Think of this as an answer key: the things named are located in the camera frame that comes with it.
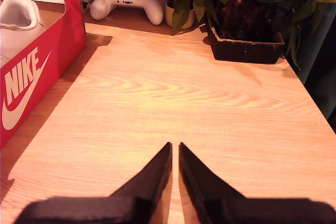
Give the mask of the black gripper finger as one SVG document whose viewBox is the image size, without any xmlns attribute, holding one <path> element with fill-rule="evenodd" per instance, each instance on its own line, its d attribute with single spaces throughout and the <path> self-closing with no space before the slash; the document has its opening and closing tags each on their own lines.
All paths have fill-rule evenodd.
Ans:
<svg viewBox="0 0 336 224">
<path fill-rule="evenodd" d="M 110 196 L 158 200 L 172 171 L 172 154 L 172 143 L 167 142 L 139 173 Z"/>
<path fill-rule="evenodd" d="M 180 173 L 192 198 L 202 201 L 245 198 L 213 173 L 184 143 L 179 144 L 178 152 Z"/>
</svg>

